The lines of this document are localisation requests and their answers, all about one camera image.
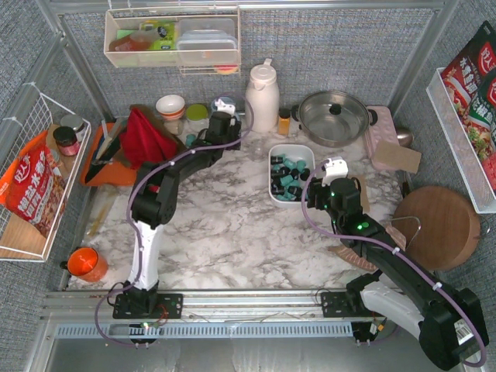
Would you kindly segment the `round wooden board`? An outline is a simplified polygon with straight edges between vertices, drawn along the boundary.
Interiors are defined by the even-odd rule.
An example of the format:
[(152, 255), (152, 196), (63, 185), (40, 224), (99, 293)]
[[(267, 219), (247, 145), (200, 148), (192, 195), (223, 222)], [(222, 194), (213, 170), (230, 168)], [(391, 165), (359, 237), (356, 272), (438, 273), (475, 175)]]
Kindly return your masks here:
[(472, 204), (440, 186), (408, 194), (396, 208), (392, 225), (407, 239), (407, 254), (430, 271), (451, 270), (466, 262), (481, 236)]

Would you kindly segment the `white thermos jug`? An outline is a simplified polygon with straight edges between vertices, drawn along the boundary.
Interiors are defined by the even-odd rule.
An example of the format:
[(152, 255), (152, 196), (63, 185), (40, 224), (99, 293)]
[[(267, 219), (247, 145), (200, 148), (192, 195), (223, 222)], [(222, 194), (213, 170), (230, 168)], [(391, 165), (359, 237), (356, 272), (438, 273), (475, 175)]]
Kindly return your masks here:
[(268, 133), (277, 124), (280, 107), (280, 92), (277, 85), (277, 72), (266, 58), (250, 71), (250, 81), (246, 88), (246, 101), (251, 108), (246, 108), (246, 120), (253, 120), (252, 130)]

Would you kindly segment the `silver lid jar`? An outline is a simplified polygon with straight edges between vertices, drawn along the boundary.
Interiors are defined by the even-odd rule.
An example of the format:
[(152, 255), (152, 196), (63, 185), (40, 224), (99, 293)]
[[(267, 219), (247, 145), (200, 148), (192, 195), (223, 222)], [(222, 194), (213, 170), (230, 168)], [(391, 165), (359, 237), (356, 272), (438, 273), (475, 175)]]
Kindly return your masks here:
[(60, 125), (72, 128), (77, 136), (84, 134), (85, 122), (79, 115), (68, 114), (63, 116), (60, 120)]

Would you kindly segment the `red lid jar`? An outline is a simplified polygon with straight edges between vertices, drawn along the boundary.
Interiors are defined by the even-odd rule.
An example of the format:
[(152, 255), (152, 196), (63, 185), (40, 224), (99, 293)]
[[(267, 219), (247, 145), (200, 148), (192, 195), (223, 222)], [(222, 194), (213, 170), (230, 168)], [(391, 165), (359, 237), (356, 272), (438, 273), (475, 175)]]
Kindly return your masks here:
[(66, 157), (76, 156), (80, 149), (76, 132), (67, 126), (58, 126), (53, 131), (53, 139), (59, 152)]

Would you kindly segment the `clear plastic food container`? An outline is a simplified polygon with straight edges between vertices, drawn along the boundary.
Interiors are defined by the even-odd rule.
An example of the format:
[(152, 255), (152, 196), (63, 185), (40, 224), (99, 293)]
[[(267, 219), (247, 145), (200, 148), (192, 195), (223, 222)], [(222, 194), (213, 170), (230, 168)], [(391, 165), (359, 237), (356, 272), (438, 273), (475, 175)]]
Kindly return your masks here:
[(235, 23), (229, 18), (182, 19), (177, 23), (176, 50), (184, 65), (237, 62)]

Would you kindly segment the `pink egg tray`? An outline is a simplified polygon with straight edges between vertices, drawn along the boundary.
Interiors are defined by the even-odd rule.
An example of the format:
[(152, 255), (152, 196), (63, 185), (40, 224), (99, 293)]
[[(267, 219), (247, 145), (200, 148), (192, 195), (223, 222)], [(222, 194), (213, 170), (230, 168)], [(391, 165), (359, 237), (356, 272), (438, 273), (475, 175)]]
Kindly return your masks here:
[(373, 159), (377, 145), (381, 140), (394, 145), (399, 144), (390, 109), (386, 106), (369, 105), (367, 110), (371, 115), (371, 124), (363, 136), (367, 156), (377, 171), (394, 171), (393, 167)]

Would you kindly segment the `striped pink knit cloth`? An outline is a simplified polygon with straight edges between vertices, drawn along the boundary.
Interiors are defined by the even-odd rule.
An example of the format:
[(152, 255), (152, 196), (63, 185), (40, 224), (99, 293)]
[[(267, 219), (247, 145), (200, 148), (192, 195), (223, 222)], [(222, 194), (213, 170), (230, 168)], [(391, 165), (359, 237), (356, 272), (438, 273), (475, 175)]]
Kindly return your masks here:
[[(405, 235), (400, 232), (398, 229), (393, 227), (393, 225), (388, 222), (384, 225), (386, 233), (388, 233), (394, 241), (395, 246), (398, 246), (401, 250), (405, 251), (407, 246), (407, 239)], [(365, 270), (367, 272), (374, 272), (377, 270), (377, 267), (367, 260), (368, 255), (359, 256), (356, 252), (354, 252), (351, 248), (348, 248), (344, 245), (340, 246), (331, 246), (328, 248), (328, 251), (334, 253), (338, 258), (344, 260), (346, 263), (357, 267), (361, 270)]]

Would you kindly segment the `black coffee capsule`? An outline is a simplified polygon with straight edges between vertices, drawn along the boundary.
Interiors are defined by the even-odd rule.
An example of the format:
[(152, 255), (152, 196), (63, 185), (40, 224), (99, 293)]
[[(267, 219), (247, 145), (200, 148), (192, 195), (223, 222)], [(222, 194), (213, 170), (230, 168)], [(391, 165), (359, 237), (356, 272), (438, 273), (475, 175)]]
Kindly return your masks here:
[(302, 195), (302, 189), (299, 186), (289, 186), (288, 193), (294, 195), (297, 198), (300, 198)]
[(291, 173), (291, 169), (289, 167), (274, 167), (270, 171), (271, 177), (285, 177)]
[(281, 186), (281, 179), (276, 177), (276, 178), (272, 178), (271, 179), (271, 185), (272, 186), (277, 186), (277, 187), (280, 187)]
[(311, 171), (308, 168), (305, 168), (301, 173), (300, 173), (300, 179), (302, 181), (307, 181), (309, 178)]
[(284, 188), (272, 188), (270, 190), (272, 195), (283, 195), (284, 194)]
[(282, 164), (283, 162), (284, 162), (283, 156), (271, 156), (270, 157), (270, 164), (271, 165)]

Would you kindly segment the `red cloth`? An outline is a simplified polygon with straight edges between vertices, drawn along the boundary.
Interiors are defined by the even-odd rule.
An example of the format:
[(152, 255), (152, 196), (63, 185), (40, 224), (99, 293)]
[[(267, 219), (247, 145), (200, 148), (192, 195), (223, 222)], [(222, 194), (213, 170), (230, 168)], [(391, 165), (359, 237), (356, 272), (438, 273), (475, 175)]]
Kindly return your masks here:
[(126, 128), (119, 134), (124, 158), (131, 169), (143, 163), (160, 163), (183, 150), (178, 138), (145, 105), (131, 105)]

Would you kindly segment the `brown cardboard square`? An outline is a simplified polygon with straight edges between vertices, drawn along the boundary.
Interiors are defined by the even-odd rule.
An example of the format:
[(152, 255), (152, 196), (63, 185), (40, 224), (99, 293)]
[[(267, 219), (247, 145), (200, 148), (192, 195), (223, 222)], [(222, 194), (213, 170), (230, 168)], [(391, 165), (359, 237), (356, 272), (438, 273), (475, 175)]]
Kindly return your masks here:
[(363, 175), (354, 175), (360, 183), (360, 203), (365, 213), (370, 211), (370, 202), (367, 195), (367, 181)]

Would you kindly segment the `steel pot with lid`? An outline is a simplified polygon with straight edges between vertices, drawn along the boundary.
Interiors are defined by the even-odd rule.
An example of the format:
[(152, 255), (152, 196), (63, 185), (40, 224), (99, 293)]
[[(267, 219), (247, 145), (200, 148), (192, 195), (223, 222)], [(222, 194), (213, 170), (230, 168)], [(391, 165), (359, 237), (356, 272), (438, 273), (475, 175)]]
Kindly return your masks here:
[(291, 108), (291, 117), (314, 143), (342, 148), (378, 121), (377, 112), (341, 91), (320, 91)]

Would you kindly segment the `brown cardboard on tray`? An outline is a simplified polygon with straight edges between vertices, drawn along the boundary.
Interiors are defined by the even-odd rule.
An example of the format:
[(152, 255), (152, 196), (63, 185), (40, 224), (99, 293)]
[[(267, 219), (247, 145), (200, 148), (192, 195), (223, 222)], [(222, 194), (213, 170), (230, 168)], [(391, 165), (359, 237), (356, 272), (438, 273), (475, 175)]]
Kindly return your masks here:
[(418, 151), (381, 140), (377, 144), (372, 160), (391, 167), (394, 171), (416, 174), (422, 154)]

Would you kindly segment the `white rectangular storage basket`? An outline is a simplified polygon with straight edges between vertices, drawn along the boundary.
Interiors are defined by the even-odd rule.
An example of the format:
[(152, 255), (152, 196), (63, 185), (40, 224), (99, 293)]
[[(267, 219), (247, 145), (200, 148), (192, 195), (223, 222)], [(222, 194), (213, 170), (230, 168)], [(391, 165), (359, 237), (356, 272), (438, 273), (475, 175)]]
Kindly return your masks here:
[(296, 209), (301, 207), (301, 197), (297, 198), (294, 195), (291, 195), (288, 193), (288, 187), (289, 186), (299, 186), (301, 189), (304, 186), (305, 181), (302, 181), (299, 178), (294, 180), (291, 185), (288, 187), (284, 188), (284, 193), (288, 195), (288, 197), (291, 199), (290, 201), (280, 201), (276, 198), (276, 195), (272, 195), (270, 190), (272, 188), (283, 188), (282, 186), (277, 187), (277, 186), (272, 186), (271, 185), (271, 179), (275, 177), (271, 177), (270, 171), (274, 167), (283, 167), (284, 164), (277, 164), (277, 165), (271, 165), (270, 164), (270, 157), (271, 156), (283, 156), (285, 158), (289, 158), (293, 160), (295, 163), (297, 163), (298, 160), (303, 160), (306, 162), (306, 168), (308, 168), (310, 171), (313, 171), (315, 169), (315, 156), (313, 151), (301, 144), (289, 144), (289, 143), (283, 143), (283, 144), (278, 144), (273, 146), (268, 155), (268, 194), (270, 200), (273, 202), (275, 206), (278, 208), (289, 208), (289, 209)]

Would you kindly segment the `white wall-mounted basket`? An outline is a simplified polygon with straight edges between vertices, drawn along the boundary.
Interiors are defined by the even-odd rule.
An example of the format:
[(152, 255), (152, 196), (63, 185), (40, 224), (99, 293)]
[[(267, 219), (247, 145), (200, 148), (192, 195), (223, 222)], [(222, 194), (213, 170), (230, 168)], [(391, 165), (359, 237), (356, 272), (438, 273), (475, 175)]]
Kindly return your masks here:
[[(143, 49), (112, 48), (133, 33)], [(178, 67), (182, 74), (233, 74), (241, 66), (237, 7), (127, 8), (105, 14), (104, 55), (114, 67)]]

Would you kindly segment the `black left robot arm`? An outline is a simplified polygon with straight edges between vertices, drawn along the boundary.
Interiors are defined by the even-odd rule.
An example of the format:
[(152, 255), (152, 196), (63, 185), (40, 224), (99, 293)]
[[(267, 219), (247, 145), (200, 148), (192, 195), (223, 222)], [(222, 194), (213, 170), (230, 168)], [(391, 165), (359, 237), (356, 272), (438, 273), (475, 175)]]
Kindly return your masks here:
[(242, 138), (241, 121), (217, 111), (208, 128), (183, 153), (162, 163), (143, 163), (126, 211), (135, 233), (133, 264), (126, 287), (151, 291), (157, 286), (160, 229), (174, 216), (180, 183), (214, 165), (226, 150), (238, 150)]

